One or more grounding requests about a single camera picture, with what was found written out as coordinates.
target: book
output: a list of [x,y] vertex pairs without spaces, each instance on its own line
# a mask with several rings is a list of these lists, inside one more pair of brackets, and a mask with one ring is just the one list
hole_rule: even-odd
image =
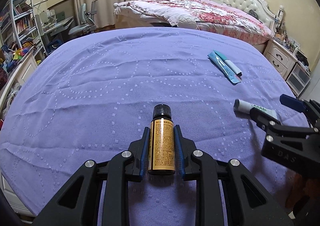
[[20,22],[16,23],[16,27],[17,27],[17,32],[20,33]]
[[16,15],[18,15],[19,13],[18,13],[18,11],[17,11],[17,9],[13,6],[13,14],[14,14],[14,16],[16,16]]
[[22,10],[21,10],[21,7],[19,4],[16,6],[16,10],[17,10],[18,14],[22,13]]
[[5,22],[5,20],[8,19],[8,16],[10,16],[10,14],[9,14],[9,8],[7,7],[7,8],[4,8],[0,13],[0,27]]
[[27,3],[20,4],[20,8],[22,12],[28,12],[29,10],[32,10],[32,7],[28,5]]

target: bed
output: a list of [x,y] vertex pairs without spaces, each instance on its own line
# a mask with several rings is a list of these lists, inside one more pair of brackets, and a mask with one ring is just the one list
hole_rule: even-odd
[[[213,49],[242,71],[232,85],[207,58]],[[141,138],[159,103],[198,149],[222,161],[239,159],[284,205],[293,173],[260,155],[264,132],[234,113],[235,99],[275,109],[284,124],[308,126],[282,106],[293,96],[268,60],[246,42],[215,33],[128,28],[69,41],[22,86],[0,136],[0,169],[37,215],[86,161],[110,160]],[[131,225],[195,222],[196,183],[178,174],[146,175],[129,184]]]
[[198,29],[243,40],[260,52],[275,34],[275,15],[264,0],[138,0],[115,3],[114,8],[116,28]]

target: office chair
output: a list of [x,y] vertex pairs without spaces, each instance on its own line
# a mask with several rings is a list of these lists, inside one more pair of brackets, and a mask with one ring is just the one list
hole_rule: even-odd
[[95,0],[91,3],[91,11],[88,13],[85,11],[85,3],[79,7],[78,16],[80,20],[80,25],[72,28],[68,33],[69,35],[76,35],[81,32],[83,32],[86,35],[87,33],[93,33],[93,31],[97,28],[97,26],[94,23],[94,15],[97,13],[96,1],[98,0]]

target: bottle label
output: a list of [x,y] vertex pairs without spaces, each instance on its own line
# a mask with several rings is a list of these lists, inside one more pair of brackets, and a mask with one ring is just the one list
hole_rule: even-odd
[[149,170],[175,170],[173,123],[170,120],[151,122],[149,145]]

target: medicine bottle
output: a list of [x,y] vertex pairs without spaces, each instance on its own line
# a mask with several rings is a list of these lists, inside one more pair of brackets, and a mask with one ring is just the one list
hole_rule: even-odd
[[171,109],[165,104],[156,105],[150,125],[148,173],[172,175],[174,167],[174,135]]

